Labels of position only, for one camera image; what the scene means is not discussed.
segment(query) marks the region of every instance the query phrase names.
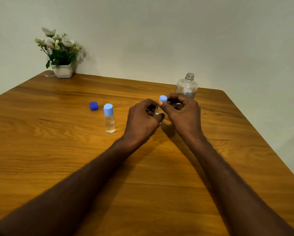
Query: potted plant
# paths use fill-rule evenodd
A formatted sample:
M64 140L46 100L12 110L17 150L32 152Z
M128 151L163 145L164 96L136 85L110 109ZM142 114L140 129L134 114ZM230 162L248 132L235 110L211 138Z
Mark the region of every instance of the potted plant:
M49 30L42 27L42 31L46 35L46 39L35 39L35 42L49 57L46 67L50 66L58 78L71 78L73 68L71 62L77 59L78 52L82 46L72 40L67 39L67 35L55 34L56 30Z

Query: person's right arm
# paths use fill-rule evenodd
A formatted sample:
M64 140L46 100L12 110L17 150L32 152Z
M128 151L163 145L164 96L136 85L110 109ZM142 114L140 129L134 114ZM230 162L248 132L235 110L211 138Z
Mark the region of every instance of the person's right arm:
M168 103L161 101L159 105L204 169L233 233L293 236L294 228L243 181L204 137L198 103L182 94L167 97Z

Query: clear plastic bottle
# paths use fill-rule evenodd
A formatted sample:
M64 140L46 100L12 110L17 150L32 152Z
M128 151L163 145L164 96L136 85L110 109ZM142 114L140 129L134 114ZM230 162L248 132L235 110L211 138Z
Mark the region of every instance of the clear plastic bottle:
M180 79L176 84L175 93L182 93L186 97L193 99L196 95L198 84L194 81L194 74L187 73L184 79Z
M161 95L160 98L159 98L159 101L163 101L163 102L166 102L168 101L168 98L167 96L165 95ZM162 108L160 108L160 106L158 105L154 111L154 114L157 115L157 114L160 114L160 113L165 113Z
M113 114L113 105L110 103L107 103L103 107L104 110L104 116L105 116L105 131L108 134L115 133L115 119Z

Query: person's right hand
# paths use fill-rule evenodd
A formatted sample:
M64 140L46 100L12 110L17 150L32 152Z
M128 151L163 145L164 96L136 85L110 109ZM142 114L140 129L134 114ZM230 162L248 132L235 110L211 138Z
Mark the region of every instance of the person's right hand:
M180 137L185 140L197 140L204 137L200 123L200 107L197 101L181 93L167 95L168 102L160 101L159 105L168 115Z

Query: flower pot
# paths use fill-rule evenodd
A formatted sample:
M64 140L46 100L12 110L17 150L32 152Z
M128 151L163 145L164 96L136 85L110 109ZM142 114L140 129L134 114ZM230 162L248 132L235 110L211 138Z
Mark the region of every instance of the flower pot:
M69 79L73 76L73 68L69 65L52 65L51 67L58 78Z

